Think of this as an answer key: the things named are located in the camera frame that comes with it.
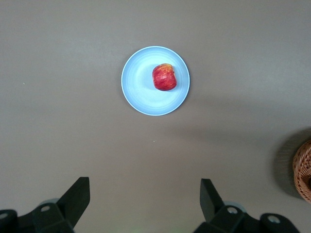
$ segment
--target apple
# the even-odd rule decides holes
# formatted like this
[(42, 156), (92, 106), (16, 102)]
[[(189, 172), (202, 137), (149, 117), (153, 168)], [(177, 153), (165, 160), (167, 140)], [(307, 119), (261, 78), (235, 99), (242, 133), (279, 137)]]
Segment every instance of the apple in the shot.
[(176, 87), (177, 80), (171, 64), (160, 64), (152, 71), (155, 88), (160, 91), (169, 91)]

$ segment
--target wicker basket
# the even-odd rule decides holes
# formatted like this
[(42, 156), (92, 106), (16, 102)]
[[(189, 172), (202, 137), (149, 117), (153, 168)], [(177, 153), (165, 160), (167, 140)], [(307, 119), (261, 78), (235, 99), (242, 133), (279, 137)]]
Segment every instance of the wicker basket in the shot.
[(294, 182), (298, 193), (311, 203), (311, 140), (304, 143), (293, 160)]

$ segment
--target screw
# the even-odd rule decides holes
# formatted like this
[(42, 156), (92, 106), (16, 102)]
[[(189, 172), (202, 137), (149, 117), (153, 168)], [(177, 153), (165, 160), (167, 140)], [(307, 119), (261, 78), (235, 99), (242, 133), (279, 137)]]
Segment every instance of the screw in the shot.
[(41, 208), (41, 212), (48, 211), (49, 209), (50, 209), (50, 207), (49, 207), (48, 205), (43, 206), (43, 207)]
[(8, 217), (9, 215), (7, 213), (3, 213), (3, 214), (0, 214), (0, 219), (4, 219), (6, 217)]
[(234, 207), (228, 207), (227, 210), (229, 213), (234, 214), (234, 215), (236, 215), (238, 213), (237, 209)]
[(278, 217), (274, 216), (274, 215), (270, 215), (268, 216), (268, 220), (272, 223), (280, 223), (280, 219), (278, 219)]

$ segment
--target light blue plate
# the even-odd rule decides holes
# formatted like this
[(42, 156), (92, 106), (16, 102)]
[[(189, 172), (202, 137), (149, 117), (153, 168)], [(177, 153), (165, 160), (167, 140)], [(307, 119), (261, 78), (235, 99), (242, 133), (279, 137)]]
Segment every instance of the light blue plate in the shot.
[[(160, 91), (152, 80), (153, 69), (162, 63), (173, 66), (177, 86), (170, 91)], [(188, 68), (174, 51), (160, 46), (151, 46), (135, 52), (126, 62), (121, 78), (126, 100), (137, 111), (161, 116), (174, 111), (185, 100), (190, 86)]]

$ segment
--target tabletop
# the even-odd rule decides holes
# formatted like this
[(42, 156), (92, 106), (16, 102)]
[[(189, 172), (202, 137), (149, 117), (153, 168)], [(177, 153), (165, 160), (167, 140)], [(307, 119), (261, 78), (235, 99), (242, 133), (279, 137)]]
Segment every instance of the tabletop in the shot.
[[(0, 209), (26, 214), (87, 176), (77, 233), (191, 233), (206, 178), (309, 232), (291, 161), (311, 137), (310, 21), (309, 0), (1, 0)], [(149, 46), (190, 74), (162, 116), (121, 87)]]

